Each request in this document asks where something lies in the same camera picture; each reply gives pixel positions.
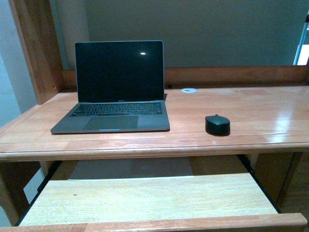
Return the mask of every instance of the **light wood panel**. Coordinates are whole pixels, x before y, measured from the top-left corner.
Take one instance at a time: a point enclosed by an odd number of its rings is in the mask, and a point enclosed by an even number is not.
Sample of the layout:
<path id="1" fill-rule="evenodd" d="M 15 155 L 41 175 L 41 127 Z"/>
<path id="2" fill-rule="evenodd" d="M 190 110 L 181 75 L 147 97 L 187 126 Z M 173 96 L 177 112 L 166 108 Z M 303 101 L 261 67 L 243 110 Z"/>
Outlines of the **light wood panel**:
<path id="1" fill-rule="evenodd" d="M 306 66 L 165 68 L 167 86 L 305 84 Z M 76 88 L 76 72 L 63 71 L 66 88 Z"/>
<path id="2" fill-rule="evenodd" d="M 38 104 L 64 87 L 62 63 L 48 0 L 10 0 Z"/>
<path id="3" fill-rule="evenodd" d="M 0 228 L 0 232 L 302 232 L 307 221 L 301 214 L 214 217 L 123 223 L 84 223 Z"/>
<path id="4" fill-rule="evenodd" d="M 52 135 L 77 103 L 60 93 L 0 129 L 0 160 L 84 160 L 296 152 L 309 147 L 309 87 L 166 90 L 170 131 Z M 231 121 L 231 134 L 205 132 L 205 116 Z"/>
<path id="5" fill-rule="evenodd" d="M 249 173 L 49 181 L 20 226 L 276 214 Z"/>

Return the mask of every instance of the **gray wall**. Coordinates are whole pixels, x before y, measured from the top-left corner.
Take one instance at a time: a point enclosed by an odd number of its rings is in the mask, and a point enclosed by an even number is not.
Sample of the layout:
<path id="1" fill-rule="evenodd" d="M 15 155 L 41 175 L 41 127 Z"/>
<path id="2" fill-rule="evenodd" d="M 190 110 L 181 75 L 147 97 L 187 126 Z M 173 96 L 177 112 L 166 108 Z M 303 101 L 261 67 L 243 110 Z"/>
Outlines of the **gray wall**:
<path id="1" fill-rule="evenodd" d="M 0 0 L 0 127 L 36 105 L 10 5 Z"/>
<path id="2" fill-rule="evenodd" d="M 75 11 L 74 1 L 61 2 Z M 309 0 L 78 2 L 91 41 L 163 40 L 167 67 L 292 65 L 309 8 Z M 72 22 L 84 27 L 76 16 Z M 86 41 L 79 33 L 71 27 L 64 37 Z"/>

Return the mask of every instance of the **laptop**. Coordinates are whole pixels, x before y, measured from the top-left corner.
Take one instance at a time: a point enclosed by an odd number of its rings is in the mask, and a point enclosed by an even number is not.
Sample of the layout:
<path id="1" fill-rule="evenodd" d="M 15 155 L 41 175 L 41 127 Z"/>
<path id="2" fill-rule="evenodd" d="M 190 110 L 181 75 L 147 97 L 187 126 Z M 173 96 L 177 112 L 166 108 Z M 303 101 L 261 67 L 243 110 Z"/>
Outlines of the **laptop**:
<path id="1" fill-rule="evenodd" d="M 75 44 L 78 104 L 52 134 L 168 131 L 162 41 Z"/>

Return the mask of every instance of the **black wireless mouse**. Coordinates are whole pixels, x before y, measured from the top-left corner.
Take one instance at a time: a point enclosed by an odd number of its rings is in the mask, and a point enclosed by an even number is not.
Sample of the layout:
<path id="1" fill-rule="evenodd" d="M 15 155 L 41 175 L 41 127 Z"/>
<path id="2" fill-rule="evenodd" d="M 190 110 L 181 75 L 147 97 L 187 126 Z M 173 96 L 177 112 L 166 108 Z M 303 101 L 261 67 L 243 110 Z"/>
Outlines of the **black wireless mouse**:
<path id="1" fill-rule="evenodd" d="M 230 134 L 230 120 L 219 115 L 206 116 L 205 130 L 215 136 L 227 136 Z"/>

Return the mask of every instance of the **black laptop screen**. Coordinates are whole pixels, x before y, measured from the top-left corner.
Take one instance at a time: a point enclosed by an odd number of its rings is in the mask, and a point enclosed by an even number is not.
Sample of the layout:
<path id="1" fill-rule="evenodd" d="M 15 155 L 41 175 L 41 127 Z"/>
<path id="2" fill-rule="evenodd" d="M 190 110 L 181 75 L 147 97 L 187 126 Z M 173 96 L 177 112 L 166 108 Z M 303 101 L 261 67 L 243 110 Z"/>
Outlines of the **black laptop screen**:
<path id="1" fill-rule="evenodd" d="M 162 41 L 76 43 L 79 102 L 164 99 Z"/>

